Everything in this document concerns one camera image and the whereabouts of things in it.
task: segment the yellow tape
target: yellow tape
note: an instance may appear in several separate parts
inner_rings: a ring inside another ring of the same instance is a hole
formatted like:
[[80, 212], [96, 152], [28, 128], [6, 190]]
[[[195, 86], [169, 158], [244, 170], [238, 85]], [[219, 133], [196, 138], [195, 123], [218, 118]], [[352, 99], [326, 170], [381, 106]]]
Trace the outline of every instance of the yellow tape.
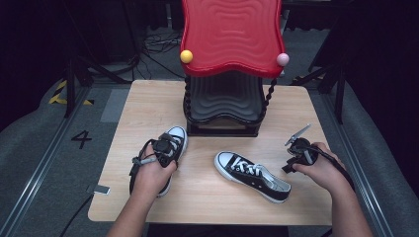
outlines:
[[[55, 89], [55, 92], [53, 93], [51, 99], [49, 99], [50, 104], [62, 104], [67, 105], [66, 99], [60, 99], [59, 95], [61, 94], [64, 87], [67, 85], [67, 80], [62, 79], [62, 81], [58, 84], [58, 86]], [[93, 106], [95, 104], [95, 100], [85, 100], [83, 102], [83, 105], [85, 106]]]

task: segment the yellow ball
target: yellow ball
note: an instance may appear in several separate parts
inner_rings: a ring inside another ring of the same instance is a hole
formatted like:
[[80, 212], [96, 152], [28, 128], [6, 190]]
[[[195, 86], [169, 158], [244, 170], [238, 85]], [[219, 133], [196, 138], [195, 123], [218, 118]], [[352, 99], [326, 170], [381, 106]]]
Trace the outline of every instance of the yellow ball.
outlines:
[[192, 52], [191, 51], [189, 51], [189, 50], [183, 50], [181, 52], [181, 61], [183, 63], [190, 63], [192, 61], [192, 58], [194, 58], [194, 57], [192, 56]]

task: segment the forearm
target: forearm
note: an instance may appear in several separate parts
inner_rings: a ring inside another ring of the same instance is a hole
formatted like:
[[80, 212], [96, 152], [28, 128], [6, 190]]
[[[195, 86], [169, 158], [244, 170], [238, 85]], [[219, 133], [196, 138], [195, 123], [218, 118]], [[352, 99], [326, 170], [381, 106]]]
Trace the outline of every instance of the forearm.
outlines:
[[373, 236], [352, 189], [347, 187], [331, 195], [333, 236]]
[[152, 197], [150, 195], [132, 193], [129, 200], [126, 202], [124, 209], [121, 211], [108, 233], [108, 236], [141, 236], [145, 219], [154, 200], [155, 196]]

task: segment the wooden table surface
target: wooden table surface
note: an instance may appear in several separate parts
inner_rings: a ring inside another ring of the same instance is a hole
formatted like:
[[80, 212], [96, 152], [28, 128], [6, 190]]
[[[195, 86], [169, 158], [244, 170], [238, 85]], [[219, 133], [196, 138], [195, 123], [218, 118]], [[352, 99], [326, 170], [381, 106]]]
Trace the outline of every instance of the wooden table surface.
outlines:
[[[186, 127], [182, 104], [184, 82], [137, 80], [131, 85], [99, 185], [108, 196], [95, 195], [89, 209], [93, 221], [114, 221], [129, 197], [131, 158], [150, 138], [173, 125]], [[187, 151], [172, 177], [169, 193], [158, 198], [148, 222], [260, 225], [331, 225], [330, 195], [309, 177], [286, 174], [282, 167], [292, 156], [284, 145], [305, 127], [309, 141], [327, 144], [314, 107], [303, 87], [276, 86], [257, 137], [190, 136]], [[258, 192], [227, 181], [215, 168], [219, 151], [239, 153], [292, 185], [280, 204]]]

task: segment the shoe sole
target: shoe sole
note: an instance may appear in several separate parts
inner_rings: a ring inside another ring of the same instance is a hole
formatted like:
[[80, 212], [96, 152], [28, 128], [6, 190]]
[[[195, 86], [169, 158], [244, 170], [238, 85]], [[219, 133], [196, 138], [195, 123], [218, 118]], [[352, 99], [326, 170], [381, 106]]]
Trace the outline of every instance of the shoe sole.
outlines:
[[[186, 130], [185, 130], [183, 127], [181, 127], [181, 126], [173, 126], [173, 127], [171, 127], [170, 129], [168, 129], [166, 132], [170, 131], [171, 129], [173, 129], [173, 128], [175, 128], [175, 127], [179, 127], [179, 128], [181, 128], [181, 129], [183, 130], [184, 134], [185, 134], [185, 140], [184, 140], [184, 144], [183, 144], [183, 146], [182, 146], [181, 155], [179, 156], [179, 159], [178, 159], [178, 163], [179, 163], [179, 161], [181, 160], [181, 158], [182, 158], [183, 154], [184, 154], [184, 153], [185, 153], [185, 151], [186, 151], [186, 148], [188, 147], [188, 134], [186, 133]], [[163, 196], [165, 196], [165, 195], [169, 192], [169, 190], [170, 190], [170, 186], [172, 185], [172, 176], [173, 176], [173, 175], [171, 175], [171, 176], [170, 176], [170, 178], [169, 178], [169, 185], [167, 186], [166, 190], [164, 190], [164, 192], [163, 192], [163, 193], [158, 194], [158, 195], [157, 195], [157, 197], [158, 197], [158, 198], [162, 198]]]
[[254, 191], [257, 191], [259, 194], [261, 194], [265, 199], [267, 199], [268, 201], [270, 201], [270, 202], [273, 202], [273, 203], [283, 203], [284, 201], [286, 201], [286, 199], [284, 199], [284, 200], [277, 200], [277, 199], [273, 199], [273, 198], [271, 198], [271, 197], [269, 197], [269, 196], [267, 196], [267, 195], [265, 195], [264, 193], [262, 193], [262, 192], [260, 192], [260, 191], [258, 191], [258, 190], [255, 190], [253, 187], [251, 187], [251, 186], [248, 186], [248, 185], [246, 185], [246, 184], [244, 184], [243, 182], [241, 182], [241, 181], [239, 181], [239, 180], [237, 180], [237, 179], [235, 179], [234, 177], [232, 177], [227, 171], [225, 171], [224, 170], [224, 168], [219, 164], [219, 162], [218, 162], [218, 156], [221, 154], [221, 153], [233, 153], [233, 154], [236, 154], [236, 153], [234, 153], [234, 152], [231, 152], [231, 151], [221, 151], [221, 152], [218, 152], [218, 154], [216, 154], [215, 155], [215, 158], [213, 159], [213, 164], [214, 164], [214, 166], [216, 167], [216, 169], [218, 170], [218, 172], [225, 178], [225, 179], [227, 179], [227, 180], [229, 180], [229, 181], [233, 181], [233, 182], [235, 182], [235, 183], [238, 183], [238, 184], [241, 184], [241, 185], [244, 185], [244, 186], [247, 186], [247, 187], [249, 187], [249, 188], [251, 188], [252, 190], [254, 190]]

